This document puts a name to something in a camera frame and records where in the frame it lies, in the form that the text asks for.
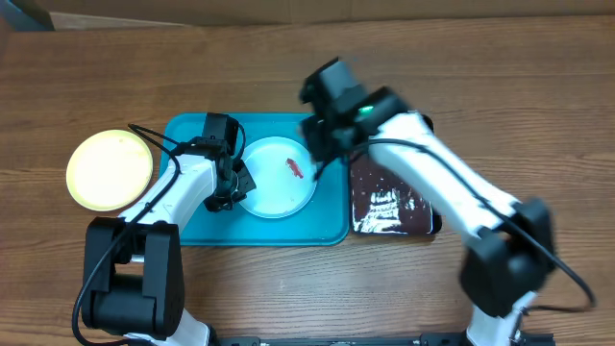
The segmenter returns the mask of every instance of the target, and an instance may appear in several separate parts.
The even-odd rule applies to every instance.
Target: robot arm
[[[375,139],[402,139],[424,145],[442,158],[472,188],[501,214],[512,217],[520,202],[489,184],[453,152],[431,131],[418,112],[400,113],[379,126]],[[457,177],[433,157],[416,149],[394,144],[374,144],[369,149],[372,160],[391,170],[431,202],[446,216],[451,228],[461,235],[466,246],[480,241],[479,230],[496,230],[502,220],[473,196]],[[518,332],[518,320],[533,298],[533,291],[513,303],[504,316],[491,316],[474,305],[474,313],[466,337],[476,346],[510,346]]]
[[[374,161],[421,193],[461,235],[468,255],[460,281],[474,304],[466,341],[513,344],[522,311],[554,270],[515,230],[552,253],[547,207],[537,199],[521,203],[489,184],[434,136],[424,115],[386,87],[368,94],[344,62],[334,60],[309,76],[300,98],[314,109],[302,130],[317,161],[326,166],[368,148]]]

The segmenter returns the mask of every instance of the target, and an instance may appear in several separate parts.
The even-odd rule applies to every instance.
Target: wooden table
[[[0,62],[0,343],[76,344],[70,311],[97,215],[65,187],[81,141],[128,122],[162,131],[184,111],[307,111],[303,79],[339,55],[366,85],[428,113],[488,180],[553,207],[559,254],[600,307],[536,312],[526,330],[615,344],[614,30],[615,17],[593,16],[11,34]],[[448,228],[433,243],[184,248],[186,306],[225,336],[462,331],[463,255]],[[538,303],[584,298],[557,272]]]

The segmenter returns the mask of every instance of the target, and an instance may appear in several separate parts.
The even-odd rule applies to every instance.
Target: teal tray
[[[229,113],[246,131],[246,145],[269,136],[283,136],[300,143],[299,122],[309,114]],[[178,141],[200,136],[205,113],[183,113],[173,118],[164,133]],[[172,149],[173,144],[164,142]],[[168,164],[162,154],[160,174]],[[201,205],[192,215],[181,236],[182,245],[201,246],[307,246],[334,245],[350,228],[350,191],[348,167],[331,163],[318,181],[311,201],[298,212],[280,219],[252,215],[240,205],[233,210],[210,212]]]

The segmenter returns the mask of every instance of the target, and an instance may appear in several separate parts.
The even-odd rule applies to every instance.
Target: yellow lid
[[[128,131],[108,130],[86,139],[70,157],[66,185],[80,205],[96,211],[125,207],[152,178],[152,153]]]

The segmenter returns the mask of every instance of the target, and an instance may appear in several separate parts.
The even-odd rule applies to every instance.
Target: black cable
[[[352,159],[348,161],[348,165],[352,166],[353,163],[357,162],[358,159],[360,159],[363,155],[365,155],[365,152],[357,153]]]
[[[594,295],[594,292],[592,291],[589,284],[587,284],[582,277],[580,277],[574,270],[572,270],[563,260],[561,260],[559,257],[554,255],[553,253],[551,253],[544,246],[542,246],[538,241],[536,241],[536,239],[531,237],[531,235],[528,235],[528,233],[526,233],[521,227],[517,226],[514,222],[512,222],[507,216],[501,214],[498,210],[496,210],[493,206],[491,206],[491,204],[489,203],[487,199],[480,196],[477,193],[477,191],[474,190],[474,188],[465,179],[463,179],[463,177],[459,175],[459,173],[457,173],[446,161],[444,161],[444,159],[442,159],[437,154],[435,154],[427,146],[414,143],[411,141],[407,141],[407,140],[396,139],[396,138],[378,138],[378,139],[370,139],[367,142],[361,143],[355,146],[352,151],[357,151],[357,150],[365,151],[370,145],[374,145],[374,144],[394,144],[394,145],[401,145],[401,146],[405,146],[409,148],[414,148],[418,150],[419,152],[427,154],[430,157],[432,157],[434,160],[438,161],[440,164],[442,164],[444,168],[446,168],[451,174],[453,174],[453,176],[468,190],[468,192],[470,192],[470,194],[472,194],[474,198],[479,200],[487,210],[493,212],[493,214],[498,216],[498,218],[500,218],[507,227],[513,230],[514,233],[516,233],[521,238],[523,238],[525,241],[527,241],[529,244],[531,244],[531,246],[533,246],[536,250],[540,251],[540,253],[542,253],[545,257],[547,257],[547,259],[553,262],[555,266],[557,266],[564,273],[566,273],[566,275],[568,275],[583,290],[588,300],[588,305],[586,307],[560,308],[560,307],[551,307],[551,306],[536,306],[536,307],[527,308],[525,310],[525,313],[527,313],[530,310],[538,310],[538,309],[566,311],[566,312],[584,312],[584,311],[587,311],[589,309],[596,307],[596,304],[597,304],[596,296]]]
[[[332,158],[332,159],[329,159],[329,160],[327,160],[327,161],[324,161],[324,162],[320,165],[320,167],[318,167],[318,169],[316,170],[316,174],[314,174],[314,182],[320,179],[320,176],[322,176],[322,175],[323,175],[323,172],[325,172],[325,168],[327,168],[327,166],[328,166],[331,162],[335,161],[335,159],[336,159],[336,158]]]
[[[138,125],[135,125],[135,124],[128,124],[128,127],[131,130],[133,130],[137,135],[141,136],[143,139],[145,139],[145,140],[149,141],[150,143],[154,144],[156,147],[161,149],[162,152],[164,152],[166,155],[168,155],[169,158],[173,161],[173,163],[175,163],[175,171],[173,172],[173,177],[171,177],[171,180],[162,188],[162,190],[149,203],[147,203],[145,205],[145,208],[143,208],[143,210],[140,211],[135,216],[135,218],[133,218],[128,223],[128,225],[126,225],[126,228],[124,229],[124,231],[122,231],[113,240],[113,242],[111,243],[111,245],[109,246],[107,251],[105,251],[103,256],[98,260],[98,262],[94,266],[94,269],[89,274],[89,277],[87,277],[86,282],[84,283],[84,285],[82,286],[81,290],[79,291],[79,295],[77,296],[77,300],[75,301],[75,305],[73,307],[73,315],[72,315],[71,325],[72,325],[73,335],[75,335],[75,338],[77,339],[77,341],[79,341],[82,345],[85,345],[85,346],[152,345],[152,343],[150,341],[148,341],[148,340],[128,339],[128,338],[127,339],[122,339],[122,340],[117,340],[117,341],[111,341],[111,342],[91,342],[91,341],[88,341],[81,334],[81,331],[79,330],[79,310],[81,309],[81,306],[83,304],[84,297],[85,297],[85,294],[87,292],[87,289],[91,286],[91,283],[92,283],[94,277],[96,276],[96,273],[98,273],[98,271],[100,270],[103,262],[111,255],[111,253],[115,250],[115,248],[119,244],[123,243],[124,239],[133,232],[133,228],[135,227],[136,223],[143,216],[145,216],[145,214],[147,214],[148,212],[150,212],[154,208],[156,203],[159,202],[160,199],[162,199],[162,197],[164,196],[164,194],[166,194],[166,192],[168,192],[168,190],[171,188],[171,186],[173,184],[175,184],[175,182],[177,181],[177,179],[179,178],[179,176],[181,174],[180,162],[177,160],[175,155],[173,155],[170,150],[166,149],[163,145],[161,145],[160,143],[158,143],[154,139],[150,138],[149,136],[147,136],[143,132],[146,132],[148,134],[152,134],[154,136],[159,136],[159,137],[164,138],[164,139],[168,140],[169,142],[174,143],[174,144],[177,145],[179,143],[176,140],[171,139],[171,138],[169,138],[167,136],[164,136],[162,134],[159,134],[159,133],[157,133],[155,131],[152,131],[152,130],[149,130],[149,129],[145,129],[145,128],[143,128],[141,126],[138,126]]]
[[[246,131],[243,129],[243,126],[241,126],[241,124],[237,124],[237,125],[239,126],[239,130],[241,130],[241,135],[243,136],[243,141],[241,142],[241,148],[239,149],[239,152],[237,153],[237,155],[233,159],[233,165],[235,165],[236,163],[239,163],[239,161],[241,161],[241,157],[243,156],[243,151],[246,148]]]
[[[152,144],[156,145],[156,146],[157,146],[157,147],[159,147],[159,148],[160,148],[160,146],[158,146],[158,145],[157,145],[158,143],[157,143],[156,141],[154,141],[154,140],[153,140],[153,139],[151,139],[150,137],[148,137],[148,136],[144,135],[143,133],[140,133],[139,131],[142,131],[142,132],[145,132],[145,133],[148,133],[148,134],[151,134],[151,135],[154,135],[154,136],[160,137],[160,138],[162,138],[162,139],[168,140],[169,142],[171,142],[171,143],[173,143],[173,144],[175,144],[175,145],[180,144],[180,142],[178,142],[177,140],[175,140],[175,139],[173,139],[173,138],[171,138],[171,137],[168,137],[168,136],[165,136],[165,135],[163,135],[163,134],[157,133],[157,132],[156,132],[156,131],[154,131],[154,130],[147,129],[147,128],[144,128],[144,127],[142,127],[142,126],[138,126],[138,125],[135,125],[135,124],[128,124],[128,127],[129,127],[129,129],[133,130],[133,131],[134,131],[137,135],[141,136],[142,138],[144,138],[144,139],[145,139],[145,138],[149,138],[149,139],[147,139],[147,140],[148,140],[150,143],[152,143]]]

